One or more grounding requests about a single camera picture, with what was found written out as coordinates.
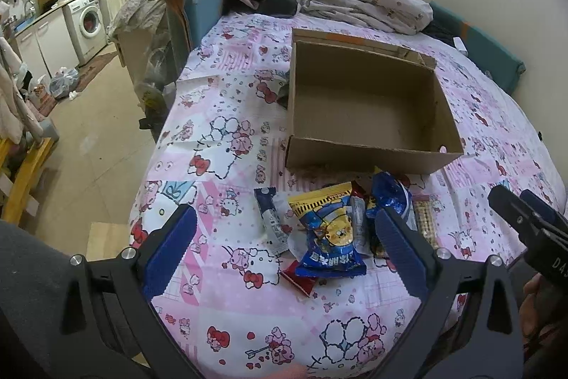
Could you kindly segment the person's right hand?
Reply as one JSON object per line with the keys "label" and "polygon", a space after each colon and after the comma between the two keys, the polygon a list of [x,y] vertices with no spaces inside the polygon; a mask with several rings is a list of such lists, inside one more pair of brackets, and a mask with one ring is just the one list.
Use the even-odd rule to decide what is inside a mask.
{"label": "person's right hand", "polygon": [[560,292],[541,273],[523,287],[519,308],[525,364],[567,360],[567,294]]}

